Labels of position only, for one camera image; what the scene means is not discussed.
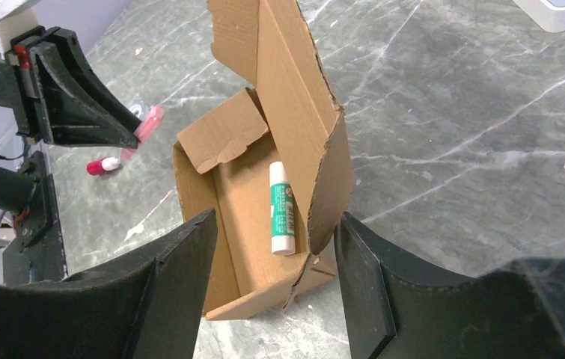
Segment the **green white glue stick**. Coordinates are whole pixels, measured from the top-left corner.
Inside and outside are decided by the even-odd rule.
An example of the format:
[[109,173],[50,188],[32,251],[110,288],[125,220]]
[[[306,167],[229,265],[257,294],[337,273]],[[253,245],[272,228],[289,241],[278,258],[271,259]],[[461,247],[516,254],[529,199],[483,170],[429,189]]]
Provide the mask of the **green white glue stick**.
[[282,162],[269,166],[271,252],[289,256],[296,252],[293,190]]

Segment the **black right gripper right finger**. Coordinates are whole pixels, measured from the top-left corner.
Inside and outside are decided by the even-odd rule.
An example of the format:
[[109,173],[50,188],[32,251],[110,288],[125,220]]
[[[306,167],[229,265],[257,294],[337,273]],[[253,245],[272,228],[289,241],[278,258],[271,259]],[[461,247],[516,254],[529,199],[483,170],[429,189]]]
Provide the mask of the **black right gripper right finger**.
[[335,256],[354,358],[565,358],[565,258],[521,258],[467,277],[349,213]]

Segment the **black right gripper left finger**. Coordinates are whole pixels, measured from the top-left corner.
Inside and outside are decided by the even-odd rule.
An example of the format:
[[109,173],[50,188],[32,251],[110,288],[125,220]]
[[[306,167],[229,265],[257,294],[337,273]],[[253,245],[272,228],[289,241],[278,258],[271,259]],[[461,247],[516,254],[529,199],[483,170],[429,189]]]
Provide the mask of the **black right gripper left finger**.
[[65,280],[0,286],[0,358],[191,358],[217,234],[208,209]]

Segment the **brown cardboard paper box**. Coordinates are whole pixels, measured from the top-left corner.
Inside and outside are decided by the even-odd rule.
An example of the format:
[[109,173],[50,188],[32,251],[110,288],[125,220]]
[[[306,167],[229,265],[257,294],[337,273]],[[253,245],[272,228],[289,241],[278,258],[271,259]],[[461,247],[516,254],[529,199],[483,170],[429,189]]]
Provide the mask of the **brown cardboard paper box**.
[[[209,1],[211,51],[248,87],[177,136],[183,217],[216,211],[203,315],[249,319],[335,277],[324,250],[353,187],[344,111],[296,1]],[[269,166],[293,190],[296,252],[271,252]]]

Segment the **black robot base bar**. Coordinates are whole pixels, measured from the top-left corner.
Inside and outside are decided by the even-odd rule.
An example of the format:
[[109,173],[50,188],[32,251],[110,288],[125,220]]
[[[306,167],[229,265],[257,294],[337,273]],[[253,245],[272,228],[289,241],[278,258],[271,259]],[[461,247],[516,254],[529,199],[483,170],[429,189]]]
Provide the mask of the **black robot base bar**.
[[58,202],[47,155],[33,152],[19,169],[34,180],[29,205],[16,216],[16,238],[5,248],[3,282],[18,286],[43,280],[60,281],[68,273]]

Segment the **pink plastic tube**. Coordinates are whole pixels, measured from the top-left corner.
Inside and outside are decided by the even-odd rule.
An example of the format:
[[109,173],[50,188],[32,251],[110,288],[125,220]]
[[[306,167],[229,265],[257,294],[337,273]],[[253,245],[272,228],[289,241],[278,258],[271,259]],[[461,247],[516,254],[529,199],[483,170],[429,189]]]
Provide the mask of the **pink plastic tube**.
[[134,134],[138,139],[138,146],[136,149],[123,149],[120,152],[120,160],[128,161],[136,153],[136,151],[141,147],[141,145],[147,141],[150,136],[159,128],[162,120],[165,116],[165,110],[160,105],[155,105],[144,111],[144,107],[141,105],[134,105],[130,108],[131,110],[139,110],[139,114],[145,114],[144,119],[141,124],[137,127]]

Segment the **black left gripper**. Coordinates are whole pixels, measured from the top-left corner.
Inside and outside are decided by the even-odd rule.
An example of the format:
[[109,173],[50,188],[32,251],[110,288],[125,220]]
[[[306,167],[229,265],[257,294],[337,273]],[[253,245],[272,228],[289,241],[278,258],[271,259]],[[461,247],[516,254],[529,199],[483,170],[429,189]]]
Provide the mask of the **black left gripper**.
[[75,32],[38,25],[9,45],[17,135],[65,147],[138,147],[141,121],[95,74]]

